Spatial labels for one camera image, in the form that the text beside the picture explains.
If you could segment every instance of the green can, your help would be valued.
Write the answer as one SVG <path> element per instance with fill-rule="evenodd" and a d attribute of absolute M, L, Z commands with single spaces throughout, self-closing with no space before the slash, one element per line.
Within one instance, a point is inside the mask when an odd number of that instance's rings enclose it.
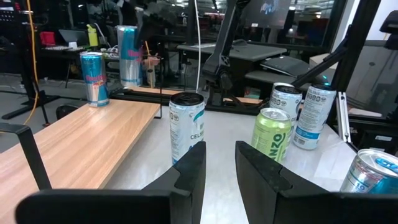
<path fill-rule="evenodd" d="M 277 108 L 264 108 L 257 115 L 251 146 L 281 162 L 292 128 L 290 116 Z"/>

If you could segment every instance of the energy drink can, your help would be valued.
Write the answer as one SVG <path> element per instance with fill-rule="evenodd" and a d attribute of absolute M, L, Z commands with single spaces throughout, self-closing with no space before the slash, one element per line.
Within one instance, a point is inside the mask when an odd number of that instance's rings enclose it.
<path fill-rule="evenodd" d="M 291 86 L 278 85 L 274 88 L 271 94 L 271 99 L 269 101 L 269 107 L 278 108 L 289 114 L 290 120 L 292 121 L 292 129 L 289 133 L 289 138 L 287 139 L 287 145 L 289 147 L 290 138 L 292 136 L 294 127 L 296 125 L 297 115 L 299 113 L 299 108 L 301 100 L 303 99 L 302 92 Z"/>
<path fill-rule="evenodd" d="M 359 150 L 340 191 L 398 194 L 398 158 L 374 149 Z"/>
<path fill-rule="evenodd" d="M 289 83 L 275 82 L 274 84 L 272 84 L 271 97 L 272 97 L 272 92 L 275 90 L 275 87 L 277 87 L 277 86 L 290 86 L 290 87 L 294 87 L 292 84 L 289 84 Z"/>
<path fill-rule="evenodd" d="M 293 142 L 297 147 L 307 150 L 317 147 L 320 133 L 335 97 L 336 91 L 330 86 L 312 84 L 308 88 L 293 137 Z"/>
<path fill-rule="evenodd" d="M 175 164 L 204 139 L 204 97 L 198 93 L 177 93 L 170 98 L 169 108 L 172 162 Z"/>
<path fill-rule="evenodd" d="M 138 29 L 135 26 L 117 26 L 120 82 L 130 88 L 141 84 L 141 45 L 135 46 Z"/>
<path fill-rule="evenodd" d="M 95 107 L 108 105 L 109 95 L 103 54 L 83 52 L 80 54 L 80 61 L 86 83 L 88 104 Z"/>
<path fill-rule="evenodd" d="M 288 113 L 277 108 L 264 108 L 257 115 L 251 146 L 281 162 L 291 128 Z"/>

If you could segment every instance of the tall can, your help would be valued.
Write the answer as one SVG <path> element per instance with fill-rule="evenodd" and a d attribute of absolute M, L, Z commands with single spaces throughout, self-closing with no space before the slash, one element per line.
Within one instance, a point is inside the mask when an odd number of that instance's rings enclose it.
<path fill-rule="evenodd" d="M 292 121 L 292 129 L 290 130 L 289 138 L 287 139 L 288 147 L 290 144 L 290 138 L 292 137 L 294 127 L 296 126 L 297 123 L 297 115 L 299 113 L 302 99 L 303 99 L 303 93 L 299 89 L 292 86 L 277 85 L 271 94 L 269 107 L 278 108 L 287 112 L 290 116 L 290 120 Z M 288 147 L 283 155 L 283 158 L 286 157 Z"/>
<path fill-rule="evenodd" d="M 281 162 L 291 128 L 288 113 L 277 108 L 264 108 L 256 117 L 251 146 Z"/>
<path fill-rule="evenodd" d="M 86 83 L 87 101 L 90 106 L 109 104 L 106 85 L 105 62 L 102 53 L 83 52 L 80 54 L 81 70 Z"/>
<path fill-rule="evenodd" d="M 340 191 L 398 194 L 398 158 L 374 149 L 359 150 Z"/>
<path fill-rule="evenodd" d="M 205 102 L 198 93 L 177 93 L 170 98 L 170 138 L 175 164 L 205 137 Z"/>
<path fill-rule="evenodd" d="M 318 146 L 320 133 L 335 97 L 336 91 L 330 86 L 312 84 L 308 88 L 293 137 L 297 147 L 312 150 Z"/>
<path fill-rule="evenodd" d="M 135 46 L 136 26 L 117 26 L 120 82 L 124 87 L 141 85 L 141 46 Z"/>

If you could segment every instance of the wooden tabletop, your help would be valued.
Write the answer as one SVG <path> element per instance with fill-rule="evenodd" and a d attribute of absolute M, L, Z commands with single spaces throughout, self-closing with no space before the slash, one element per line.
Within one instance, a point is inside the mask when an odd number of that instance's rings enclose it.
<path fill-rule="evenodd" d="M 53 188 L 104 187 L 159 110 L 158 104 L 111 100 L 82 106 L 34 135 Z M 21 145 L 0 154 L 0 223 L 38 191 Z"/>

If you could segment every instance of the bottle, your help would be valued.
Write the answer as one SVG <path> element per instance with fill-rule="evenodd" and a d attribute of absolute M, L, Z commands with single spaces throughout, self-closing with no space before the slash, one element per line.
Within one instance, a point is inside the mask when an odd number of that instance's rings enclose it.
<path fill-rule="evenodd" d="M 97 30 L 92 28 L 89 24 L 87 24 L 87 32 L 88 32 L 88 40 L 90 41 L 91 47 L 98 46 L 98 37 L 97 37 Z"/>

